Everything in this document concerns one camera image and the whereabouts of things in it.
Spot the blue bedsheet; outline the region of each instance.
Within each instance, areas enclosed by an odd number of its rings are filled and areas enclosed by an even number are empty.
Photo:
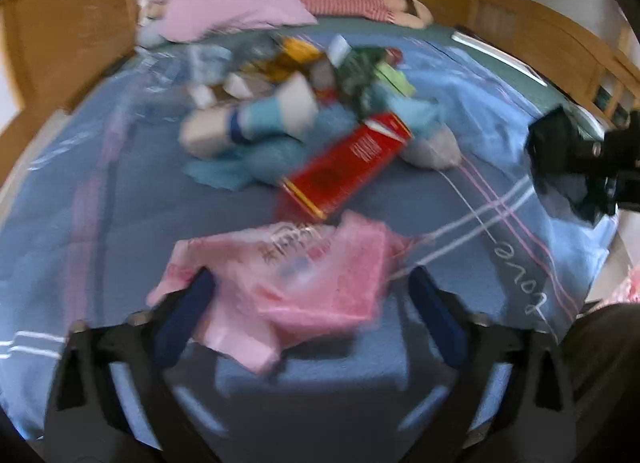
[[[402,49],[402,70],[418,96],[444,105],[465,158],[447,172],[396,161],[351,200],[351,209],[398,233],[434,234],[394,275],[378,323],[290,349],[267,377],[195,344],[167,372],[228,463],[395,463],[455,378],[407,298],[410,267],[427,265],[473,311],[561,339],[614,233],[614,220],[591,230],[548,217],[522,152],[539,111],[465,52],[409,37],[346,37]],[[326,45],[332,35],[310,38]],[[0,231],[0,399],[27,436],[42,433],[71,319],[123,321],[145,307],[178,239],[256,227],[273,216],[273,188],[214,190],[182,173],[188,155],[177,133],[187,99],[174,89],[156,93],[164,100],[156,103],[145,90],[184,74],[172,61],[161,58],[95,90],[34,165]],[[155,443],[126,372],[115,367],[114,374],[136,435]],[[476,424],[495,412],[507,374],[496,371]]]

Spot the red cardboard box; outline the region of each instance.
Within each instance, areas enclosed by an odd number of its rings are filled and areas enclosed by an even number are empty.
[[[279,220],[322,222],[400,152],[411,131],[396,114],[366,120],[300,172],[282,181]]]

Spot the wooden bed frame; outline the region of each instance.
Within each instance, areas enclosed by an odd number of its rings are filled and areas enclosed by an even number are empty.
[[[529,0],[421,0],[436,22],[466,24],[540,71],[575,101],[610,118],[625,89],[640,99],[640,70],[588,30]],[[105,71],[132,52],[136,0],[0,0],[0,66],[19,113],[0,134],[0,185],[49,116],[73,110]],[[616,78],[601,111],[594,97]]]

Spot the striped pillow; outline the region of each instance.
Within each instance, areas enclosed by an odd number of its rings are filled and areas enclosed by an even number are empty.
[[[362,17],[373,21],[393,23],[393,12],[385,0],[302,0],[306,10],[315,16]]]

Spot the blue cloth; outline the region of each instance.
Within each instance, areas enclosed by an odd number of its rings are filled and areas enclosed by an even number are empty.
[[[287,134],[280,103],[275,95],[245,104],[240,112],[242,133],[251,141]]]
[[[244,134],[242,134],[239,122],[239,112],[239,108],[236,107],[231,111],[231,116],[229,116],[229,138],[234,144],[247,146],[251,144],[251,140],[247,139]]]
[[[326,45],[333,36],[312,38]],[[590,229],[548,217],[523,159],[527,126],[537,109],[455,48],[404,37],[345,37],[354,45],[400,48],[401,69],[417,96],[438,100],[465,155],[460,168],[444,173],[393,162],[351,198],[349,208],[406,236],[431,233],[400,268],[421,262],[439,287],[458,294],[472,312],[509,325],[543,327],[561,339],[606,258],[615,223],[607,219]],[[47,152],[83,125],[104,127],[135,79],[118,77],[95,90]],[[103,173],[98,245],[74,300],[86,302],[86,318],[94,326],[120,323],[145,308],[177,240],[273,219],[273,188],[212,190],[184,175],[189,156],[177,136],[188,111],[159,106],[153,119],[136,119],[120,157]],[[72,234],[74,194],[94,173],[102,135],[31,172],[0,231],[0,398],[31,437],[42,434],[66,332],[69,248],[84,242]],[[442,363],[408,298],[405,273],[392,281],[375,324],[287,350],[267,377],[207,348],[187,348],[165,376],[223,461],[401,458],[456,376]],[[116,367],[114,373],[134,433],[154,445],[126,372]],[[494,414],[507,374],[506,367],[498,368],[476,423]]]
[[[375,82],[370,87],[370,107],[373,114],[391,111],[398,115],[415,138],[431,138],[444,122],[438,101],[405,97],[390,87]]]
[[[257,116],[259,112],[252,107],[252,114]],[[196,182],[214,188],[240,190],[254,181],[277,186],[283,176],[304,167],[356,126],[353,112],[334,104],[316,115],[304,142],[290,136],[267,138],[246,147],[235,147],[211,160],[190,160],[184,172]]]

